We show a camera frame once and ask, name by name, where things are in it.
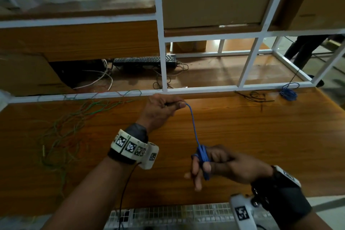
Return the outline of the person's left hand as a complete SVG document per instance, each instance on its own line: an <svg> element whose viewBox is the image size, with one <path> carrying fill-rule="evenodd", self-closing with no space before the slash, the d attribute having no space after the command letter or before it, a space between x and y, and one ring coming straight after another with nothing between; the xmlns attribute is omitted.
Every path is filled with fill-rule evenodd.
<svg viewBox="0 0 345 230"><path fill-rule="evenodd" d="M139 118L137 119L136 123L138 125L143 126L147 133L151 133L154 130L162 127L166 121L170 118L165 116L160 112L160 102L159 102L159 95L169 95L169 94L154 94L148 98L146 105L144 106L143 110L141 111Z"/></svg>

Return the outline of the person's right hand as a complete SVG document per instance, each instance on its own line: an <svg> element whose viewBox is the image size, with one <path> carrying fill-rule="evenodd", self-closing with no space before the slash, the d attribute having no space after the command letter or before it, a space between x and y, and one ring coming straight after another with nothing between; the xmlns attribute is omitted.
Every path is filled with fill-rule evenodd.
<svg viewBox="0 0 345 230"><path fill-rule="evenodd" d="M202 190L204 174L210 178L221 176L240 184L251 184L260 178L271 177L274 169L269 164L250 155L233 152L234 160L230 162L204 162L200 166L198 157L193 156L191 169L184 178L192 180L195 191Z"/></svg>

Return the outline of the person's right forearm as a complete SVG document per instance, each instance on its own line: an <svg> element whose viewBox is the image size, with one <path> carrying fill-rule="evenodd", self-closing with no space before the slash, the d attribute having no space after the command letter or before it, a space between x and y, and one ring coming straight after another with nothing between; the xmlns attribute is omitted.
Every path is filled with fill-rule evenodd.
<svg viewBox="0 0 345 230"><path fill-rule="evenodd" d="M289 227L289 230L333 230L313 210Z"/></svg>

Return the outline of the person's left forearm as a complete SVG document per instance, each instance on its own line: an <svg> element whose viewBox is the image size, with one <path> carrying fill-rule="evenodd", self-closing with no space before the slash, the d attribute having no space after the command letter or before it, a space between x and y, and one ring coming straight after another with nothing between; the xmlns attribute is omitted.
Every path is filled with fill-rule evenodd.
<svg viewBox="0 0 345 230"><path fill-rule="evenodd" d="M103 230L134 166L105 157L41 230Z"/></svg>

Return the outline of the black keyboard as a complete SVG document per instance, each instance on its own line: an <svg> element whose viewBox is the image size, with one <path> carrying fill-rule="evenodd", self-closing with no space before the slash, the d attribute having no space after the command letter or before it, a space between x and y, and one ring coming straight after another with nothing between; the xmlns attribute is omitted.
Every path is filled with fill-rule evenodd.
<svg viewBox="0 0 345 230"><path fill-rule="evenodd" d="M175 55L166 55L165 64L167 68L177 67L177 59ZM115 58L112 64L116 67L161 67L159 56L151 57L126 57Z"/></svg>

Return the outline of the small cardboard box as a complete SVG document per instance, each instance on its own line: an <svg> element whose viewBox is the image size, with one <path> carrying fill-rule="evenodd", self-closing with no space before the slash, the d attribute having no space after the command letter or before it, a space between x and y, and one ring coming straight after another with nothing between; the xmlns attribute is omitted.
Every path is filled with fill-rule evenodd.
<svg viewBox="0 0 345 230"><path fill-rule="evenodd" d="M206 51L207 41L173 42L172 53L203 53Z"/></svg>

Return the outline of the left wristband with marker tags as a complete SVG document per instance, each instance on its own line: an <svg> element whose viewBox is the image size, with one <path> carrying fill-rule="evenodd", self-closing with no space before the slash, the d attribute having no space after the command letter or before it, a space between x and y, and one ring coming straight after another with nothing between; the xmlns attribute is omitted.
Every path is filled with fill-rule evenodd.
<svg viewBox="0 0 345 230"><path fill-rule="evenodd" d="M146 128L133 123L119 130L107 155L115 161L129 165L138 163L142 169L150 170L158 152L159 147L148 141Z"/></svg>

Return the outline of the wristband with marker tags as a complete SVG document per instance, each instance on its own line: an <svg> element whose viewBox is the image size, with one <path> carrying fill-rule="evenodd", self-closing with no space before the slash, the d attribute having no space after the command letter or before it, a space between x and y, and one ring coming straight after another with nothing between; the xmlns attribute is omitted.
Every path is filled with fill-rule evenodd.
<svg viewBox="0 0 345 230"><path fill-rule="evenodd" d="M142 169L150 170L158 152L159 147L148 141L146 128L133 123L119 130L107 155L115 161L129 165L138 163Z"/></svg>
<svg viewBox="0 0 345 230"><path fill-rule="evenodd" d="M279 166L271 167L271 176L251 183L252 192L279 226L292 225L307 216L312 207L295 177Z"/></svg>

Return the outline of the white tracker with marker tag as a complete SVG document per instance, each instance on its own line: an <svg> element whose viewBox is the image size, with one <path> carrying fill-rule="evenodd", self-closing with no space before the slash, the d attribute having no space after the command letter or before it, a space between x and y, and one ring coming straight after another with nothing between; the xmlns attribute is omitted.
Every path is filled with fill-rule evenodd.
<svg viewBox="0 0 345 230"><path fill-rule="evenodd" d="M269 213L253 194L232 194L229 204L238 230L268 230L258 220L266 219Z"/></svg>

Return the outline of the right wristband with marker tags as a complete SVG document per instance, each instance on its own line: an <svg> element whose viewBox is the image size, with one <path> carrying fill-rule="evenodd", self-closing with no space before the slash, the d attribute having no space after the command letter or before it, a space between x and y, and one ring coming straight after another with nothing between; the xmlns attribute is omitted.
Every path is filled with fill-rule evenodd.
<svg viewBox="0 0 345 230"><path fill-rule="evenodd" d="M271 167L271 176L251 183L252 192L279 226L292 225L307 216L312 207L295 177L279 166Z"/></svg>

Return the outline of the white grid panel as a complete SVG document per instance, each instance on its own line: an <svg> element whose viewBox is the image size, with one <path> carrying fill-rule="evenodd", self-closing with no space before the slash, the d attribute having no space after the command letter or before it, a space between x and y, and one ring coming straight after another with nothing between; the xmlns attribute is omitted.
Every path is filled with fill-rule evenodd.
<svg viewBox="0 0 345 230"><path fill-rule="evenodd" d="M230 204L207 203L116 209L111 212L104 230L195 229L224 224L231 229L236 226Z"/></svg>

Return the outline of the wooden desk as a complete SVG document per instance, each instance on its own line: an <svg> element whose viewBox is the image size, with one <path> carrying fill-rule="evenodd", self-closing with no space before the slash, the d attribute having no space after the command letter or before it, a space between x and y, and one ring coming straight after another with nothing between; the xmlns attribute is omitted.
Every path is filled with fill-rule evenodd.
<svg viewBox="0 0 345 230"><path fill-rule="evenodd" d="M155 0L76 0L28 11L0 1L0 51L49 62L158 56Z"/></svg>

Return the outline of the torn cardboard box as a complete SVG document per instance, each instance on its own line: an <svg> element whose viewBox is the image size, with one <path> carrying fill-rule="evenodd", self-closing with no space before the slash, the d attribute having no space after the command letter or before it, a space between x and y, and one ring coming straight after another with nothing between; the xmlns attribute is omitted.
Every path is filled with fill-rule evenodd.
<svg viewBox="0 0 345 230"><path fill-rule="evenodd" d="M72 94L40 54L0 52L0 89L13 96Z"/></svg>

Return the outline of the white metal frame rack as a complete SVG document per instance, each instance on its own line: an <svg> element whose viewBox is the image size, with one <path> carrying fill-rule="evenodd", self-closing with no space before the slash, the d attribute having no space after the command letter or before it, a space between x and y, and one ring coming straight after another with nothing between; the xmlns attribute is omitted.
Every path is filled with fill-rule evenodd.
<svg viewBox="0 0 345 230"><path fill-rule="evenodd" d="M0 0L26 12L43 4L76 0ZM345 53L345 41L311 78L279 53L283 36L345 34L345 28L322 30L269 30L281 0L270 0L261 23L165 29L162 0L155 0L161 67L116 67L115 58L49 62L72 94L13 96L8 102L148 96L154 93L191 94L263 89L314 87ZM206 40L203 53L172 53L173 42ZM166 55L175 55L177 67L167 68Z"/></svg>

